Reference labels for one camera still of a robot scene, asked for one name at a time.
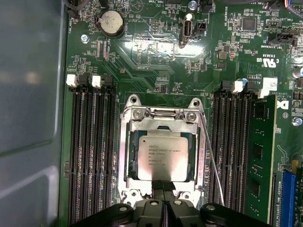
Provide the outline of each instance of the green circuit board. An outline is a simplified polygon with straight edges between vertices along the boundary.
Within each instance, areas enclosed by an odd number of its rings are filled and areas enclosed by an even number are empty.
[[[108,38],[95,26],[96,15],[104,9],[98,0],[93,0],[79,12],[78,19],[69,19],[66,74],[88,72],[113,77],[116,88],[114,159],[118,158],[119,116],[131,94],[137,94],[143,105],[172,107],[187,107],[192,98],[198,97],[203,102],[211,133],[213,93],[222,80],[247,79],[254,83],[256,92],[261,88],[269,89],[277,98],[271,224],[280,226],[283,171],[291,170],[292,160],[303,158],[303,126],[292,124],[295,116],[303,117],[302,101],[293,100],[293,92],[300,90],[292,76],[294,66],[303,65],[303,36],[299,34],[296,47],[269,45],[267,39],[287,28],[303,30],[303,23],[285,9],[269,10],[266,3],[226,6],[214,1],[209,13],[201,12],[200,5],[198,1],[198,10],[192,12],[188,1],[184,0],[181,4],[168,4],[167,0],[109,0],[109,8],[123,15],[125,32],[120,38]],[[198,39],[180,48],[182,20],[190,12],[193,24],[204,22],[207,29]],[[83,34],[89,36],[87,44],[80,40]],[[65,170],[71,152],[72,99],[67,88],[60,226],[67,225],[69,215],[70,190]],[[112,176],[116,179],[117,162],[113,165]],[[115,184],[113,180],[111,204],[121,202]],[[252,201],[247,203],[254,203],[255,197],[249,199]],[[268,207],[268,200],[264,201],[264,207]],[[262,211],[258,208],[248,211],[253,213],[251,216],[267,222],[268,216],[259,216],[259,212]]]

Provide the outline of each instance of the black connector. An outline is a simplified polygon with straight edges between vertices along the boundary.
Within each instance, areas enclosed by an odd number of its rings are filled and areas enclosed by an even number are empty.
[[[201,12],[209,13],[213,7],[213,0],[203,0],[201,2]]]
[[[198,37],[201,36],[207,30],[207,23],[206,22],[197,22],[194,28],[193,35]]]
[[[289,44],[291,46],[297,45],[297,35],[301,33],[298,29],[288,29],[281,33],[275,33],[268,37],[268,44]]]

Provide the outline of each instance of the mounting hole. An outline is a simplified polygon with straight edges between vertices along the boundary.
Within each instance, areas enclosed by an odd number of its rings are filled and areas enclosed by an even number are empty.
[[[194,101],[194,106],[199,106],[200,102],[199,101]]]
[[[132,97],[132,98],[131,98],[131,102],[132,102],[132,103],[137,102],[137,98],[136,98],[136,97]]]
[[[153,206],[156,206],[156,205],[159,204],[159,202],[158,201],[151,201],[150,204],[153,205]]]
[[[127,210],[127,207],[120,207],[119,210],[120,210],[120,211],[126,211],[126,210]]]

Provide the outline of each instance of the capacitor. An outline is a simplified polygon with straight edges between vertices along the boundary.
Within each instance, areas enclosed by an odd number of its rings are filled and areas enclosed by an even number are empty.
[[[96,17],[96,26],[105,36],[117,38],[124,32],[125,22],[119,12],[109,10]]]
[[[294,78],[301,78],[303,77],[303,67],[298,67],[293,71],[293,77]]]

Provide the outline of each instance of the motherboard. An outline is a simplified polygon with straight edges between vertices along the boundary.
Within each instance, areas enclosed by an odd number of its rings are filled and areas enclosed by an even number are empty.
[[[59,225],[135,206],[161,180],[197,208],[302,226],[303,21],[288,3],[68,9]]]

